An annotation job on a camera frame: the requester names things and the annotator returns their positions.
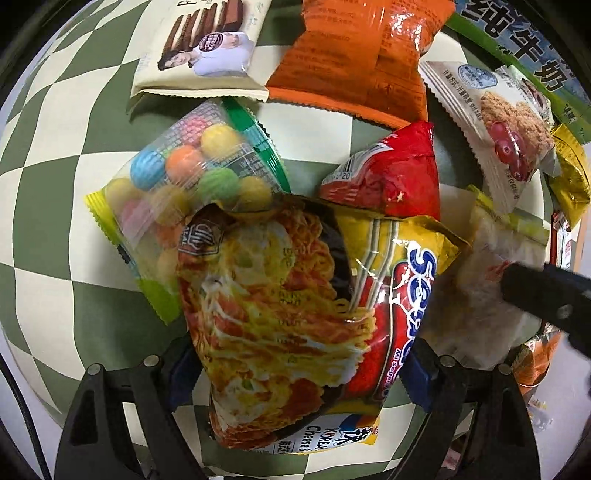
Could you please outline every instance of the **black cable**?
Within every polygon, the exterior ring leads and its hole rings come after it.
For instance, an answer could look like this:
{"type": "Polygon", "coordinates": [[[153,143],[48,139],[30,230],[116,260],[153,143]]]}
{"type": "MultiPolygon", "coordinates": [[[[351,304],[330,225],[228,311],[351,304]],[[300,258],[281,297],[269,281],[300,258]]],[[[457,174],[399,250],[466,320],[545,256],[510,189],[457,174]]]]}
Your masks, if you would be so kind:
{"type": "Polygon", "coordinates": [[[47,466],[47,461],[45,459],[45,455],[43,454],[43,449],[41,448],[41,442],[39,441],[39,436],[37,435],[37,429],[35,428],[35,423],[33,422],[33,417],[31,417],[29,407],[27,407],[25,397],[22,396],[21,389],[18,388],[17,381],[14,380],[12,372],[8,368],[8,365],[5,362],[4,357],[1,353],[0,371],[4,375],[4,378],[6,379],[6,382],[10,387],[10,390],[12,390],[12,395],[14,395],[14,398],[18,403],[18,408],[21,409],[22,418],[25,420],[25,425],[27,426],[27,430],[29,432],[29,438],[31,439],[31,444],[33,445],[33,450],[35,451],[35,456],[37,457],[37,462],[39,463],[39,468],[41,469],[43,478],[44,480],[52,480],[51,473],[49,471],[49,467],[47,466]]]}

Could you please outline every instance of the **screw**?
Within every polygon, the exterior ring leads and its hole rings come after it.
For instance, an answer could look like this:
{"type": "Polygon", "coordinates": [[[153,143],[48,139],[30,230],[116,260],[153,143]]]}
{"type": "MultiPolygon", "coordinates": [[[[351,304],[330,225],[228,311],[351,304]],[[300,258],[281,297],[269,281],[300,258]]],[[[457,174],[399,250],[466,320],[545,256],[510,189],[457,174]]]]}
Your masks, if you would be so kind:
{"type": "Polygon", "coordinates": [[[503,375],[511,375],[513,373],[513,370],[507,364],[500,364],[498,368],[499,372],[501,372],[503,375]]]}
{"type": "Polygon", "coordinates": [[[439,361],[444,367],[451,368],[456,364],[456,359],[449,355],[443,355],[439,361]]]}
{"type": "Polygon", "coordinates": [[[160,357],[158,355],[150,355],[144,358],[144,365],[146,367],[155,367],[160,362],[160,357]]]}
{"type": "Polygon", "coordinates": [[[571,316],[573,313],[573,306],[570,303],[566,305],[562,305],[558,310],[556,310],[556,318],[558,320],[566,320],[571,316]]]}
{"type": "Polygon", "coordinates": [[[96,375],[98,372],[100,372],[100,365],[92,364],[90,367],[88,367],[88,369],[86,369],[86,372],[89,375],[96,375]]]}

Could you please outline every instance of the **gumball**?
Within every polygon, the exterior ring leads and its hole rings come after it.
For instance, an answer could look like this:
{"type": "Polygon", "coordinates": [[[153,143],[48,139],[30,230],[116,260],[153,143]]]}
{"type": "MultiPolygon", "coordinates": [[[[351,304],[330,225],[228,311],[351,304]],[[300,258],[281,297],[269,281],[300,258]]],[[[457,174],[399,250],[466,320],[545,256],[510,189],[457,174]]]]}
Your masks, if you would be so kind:
{"type": "Polygon", "coordinates": [[[158,245],[162,248],[174,248],[178,245],[183,230],[185,228],[184,222],[177,223],[173,226],[160,225],[156,223],[154,235],[158,245]]]}
{"type": "Polygon", "coordinates": [[[136,188],[128,178],[118,178],[111,180],[104,189],[107,205],[115,216],[121,213],[125,204],[130,200],[139,200],[144,192],[136,188]]]}
{"type": "Polygon", "coordinates": [[[162,251],[156,263],[159,282],[172,289],[174,289],[177,281],[177,262],[177,249],[168,248],[162,251]]]}
{"type": "Polygon", "coordinates": [[[242,137],[226,124],[208,127],[201,136],[201,149],[209,158],[221,159],[232,155],[242,143],[242,137]]]}
{"type": "Polygon", "coordinates": [[[117,216],[121,233],[130,241],[140,239],[154,223],[152,209],[146,200],[130,200],[117,216]]]}
{"type": "Polygon", "coordinates": [[[173,226],[189,214],[189,196],[176,185],[163,185],[149,196],[152,214],[157,223],[173,226]]]}
{"type": "Polygon", "coordinates": [[[201,135],[209,126],[206,120],[193,115],[181,123],[181,142],[185,145],[198,147],[201,143],[201,135]]]}
{"type": "Polygon", "coordinates": [[[142,150],[131,162],[131,181],[140,190],[152,189],[165,175],[164,157],[153,150],[142,150]]]}
{"type": "Polygon", "coordinates": [[[273,203],[271,187],[260,177],[240,179],[238,192],[237,207],[241,212],[268,210],[273,203]]]}
{"type": "Polygon", "coordinates": [[[240,179],[229,168],[212,168],[207,170],[195,189],[197,198],[203,205],[219,201],[233,203],[238,197],[240,179]]]}
{"type": "Polygon", "coordinates": [[[192,186],[203,173],[203,156],[188,145],[175,148],[166,159],[166,175],[179,186],[192,186]]]}

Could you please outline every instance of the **orange gumball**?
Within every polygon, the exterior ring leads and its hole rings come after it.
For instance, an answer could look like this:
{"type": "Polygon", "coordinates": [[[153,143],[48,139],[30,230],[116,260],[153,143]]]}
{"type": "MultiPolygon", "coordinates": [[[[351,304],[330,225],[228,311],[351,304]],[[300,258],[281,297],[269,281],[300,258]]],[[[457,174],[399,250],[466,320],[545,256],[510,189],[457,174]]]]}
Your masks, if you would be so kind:
{"type": "Polygon", "coordinates": [[[190,188],[203,173],[203,156],[190,145],[172,150],[166,159],[168,179],[180,187],[190,188]]]}
{"type": "Polygon", "coordinates": [[[185,228],[184,222],[173,226],[155,224],[155,237],[162,248],[176,248],[185,228]]]}

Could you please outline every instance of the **blue gumball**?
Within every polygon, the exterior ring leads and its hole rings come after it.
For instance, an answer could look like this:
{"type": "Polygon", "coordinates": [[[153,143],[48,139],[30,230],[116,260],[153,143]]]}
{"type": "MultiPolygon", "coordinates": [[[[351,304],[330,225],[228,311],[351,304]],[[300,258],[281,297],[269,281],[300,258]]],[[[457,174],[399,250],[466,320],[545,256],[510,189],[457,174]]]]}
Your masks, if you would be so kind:
{"type": "Polygon", "coordinates": [[[140,190],[150,190],[166,175],[165,158],[153,150],[142,150],[131,162],[130,177],[140,190]]]}

